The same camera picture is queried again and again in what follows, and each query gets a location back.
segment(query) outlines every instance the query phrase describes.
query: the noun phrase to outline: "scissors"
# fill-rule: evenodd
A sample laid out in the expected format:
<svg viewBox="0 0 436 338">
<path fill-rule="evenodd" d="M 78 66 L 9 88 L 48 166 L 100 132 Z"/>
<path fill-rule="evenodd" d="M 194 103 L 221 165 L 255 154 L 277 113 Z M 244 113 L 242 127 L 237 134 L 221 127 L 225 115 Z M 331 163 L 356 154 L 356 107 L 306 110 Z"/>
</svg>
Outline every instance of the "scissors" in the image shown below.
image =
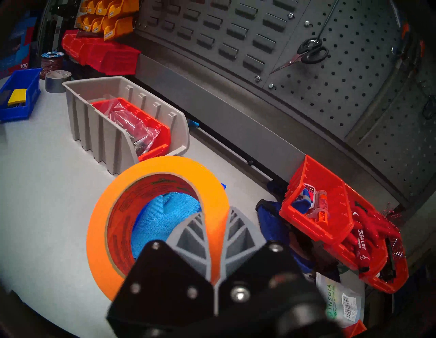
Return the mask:
<svg viewBox="0 0 436 338">
<path fill-rule="evenodd" d="M 322 44 L 323 44 L 322 40 L 314 40 L 314 39 L 305 40 L 298 47 L 297 54 L 295 54 L 295 56 L 292 59 L 290 59 L 287 63 L 285 63 L 283 66 L 274 69 L 271 72 L 271 74 L 275 73 L 280 69 L 293 65 L 298 61 L 301 61 L 302 63 L 306 63 L 306 64 L 314 64 L 323 61 L 328 55 L 328 49 L 325 48 Z"/>
</svg>

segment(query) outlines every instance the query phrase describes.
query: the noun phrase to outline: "blue plastic bin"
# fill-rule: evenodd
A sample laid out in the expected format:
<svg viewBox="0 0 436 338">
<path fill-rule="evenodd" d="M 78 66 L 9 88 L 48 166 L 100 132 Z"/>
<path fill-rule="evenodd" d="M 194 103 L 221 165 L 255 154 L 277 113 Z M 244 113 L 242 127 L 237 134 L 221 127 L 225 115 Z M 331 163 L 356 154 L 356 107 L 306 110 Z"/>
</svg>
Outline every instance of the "blue plastic bin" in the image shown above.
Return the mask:
<svg viewBox="0 0 436 338">
<path fill-rule="evenodd" d="M 28 119 L 38 99 L 39 73 L 42 68 L 16 70 L 0 90 L 0 122 Z M 26 88 L 26 104 L 22 107 L 8 108 L 7 102 L 14 89 Z"/>
</svg>

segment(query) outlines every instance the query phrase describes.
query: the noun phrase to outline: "orange masking tape roll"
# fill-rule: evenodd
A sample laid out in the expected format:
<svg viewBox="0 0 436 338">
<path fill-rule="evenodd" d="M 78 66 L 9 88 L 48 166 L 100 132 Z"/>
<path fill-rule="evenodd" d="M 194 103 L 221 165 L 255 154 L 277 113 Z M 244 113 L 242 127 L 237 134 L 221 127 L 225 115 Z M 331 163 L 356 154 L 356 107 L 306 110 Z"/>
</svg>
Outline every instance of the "orange masking tape roll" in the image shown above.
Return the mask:
<svg viewBox="0 0 436 338">
<path fill-rule="evenodd" d="M 211 255 L 211 281 L 218 281 L 229 210 L 223 186 L 198 162 L 179 156 L 156 157 L 120 174 L 100 196 L 89 221 L 89 268 L 110 300 L 135 263 L 130 239 L 136 217 L 153 198 L 168 192 L 189 194 L 200 202 Z"/>
</svg>

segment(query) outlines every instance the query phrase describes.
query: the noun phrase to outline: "pegboard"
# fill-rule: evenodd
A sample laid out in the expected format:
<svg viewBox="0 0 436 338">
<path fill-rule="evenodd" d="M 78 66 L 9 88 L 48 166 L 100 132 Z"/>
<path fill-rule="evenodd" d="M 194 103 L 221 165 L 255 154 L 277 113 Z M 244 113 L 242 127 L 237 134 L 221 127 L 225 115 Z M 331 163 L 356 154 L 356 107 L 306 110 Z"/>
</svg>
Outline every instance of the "pegboard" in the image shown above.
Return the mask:
<svg viewBox="0 0 436 338">
<path fill-rule="evenodd" d="M 377 126 L 359 145 L 352 145 L 408 199 L 422 193 L 436 172 L 436 118 L 427 120 L 422 115 L 429 94 L 436 92 L 435 74 L 434 59 L 427 50 L 416 76 L 403 72 L 397 76 L 355 139 L 361 139 L 375 122 Z"/>
<path fill-rule="evenodd" d="M 276 67 L 290 60 L 301 42 L 318 35 L 333 3 L 311 1 L 303 19 L 313 27 L 296 28 Z M 272 83 L 275 96 L 344 139 L 393 70 L 391 48 L 400 30 L 388 1 L 348 0 L 339 1 L 321 37 L 328 58 L 275 72 L 263 88 Z"/>
</svg>

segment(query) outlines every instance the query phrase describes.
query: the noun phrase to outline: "gray duct tape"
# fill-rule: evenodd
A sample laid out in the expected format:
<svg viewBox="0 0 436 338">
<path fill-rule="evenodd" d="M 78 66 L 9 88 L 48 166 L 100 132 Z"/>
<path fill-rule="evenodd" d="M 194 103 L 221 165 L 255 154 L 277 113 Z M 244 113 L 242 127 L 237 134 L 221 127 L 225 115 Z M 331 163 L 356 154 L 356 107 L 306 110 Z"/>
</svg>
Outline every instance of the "gray duct tape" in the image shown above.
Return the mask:
<svg viewBox="0 0 436 338">
<path fill-rule="evenodd" d="M 71 73 L 65 70 L 53 70 L 45 74 L 45 90 L 49 93 L 65 93 L 62 83 L 71 80 Z"/>
</svg>

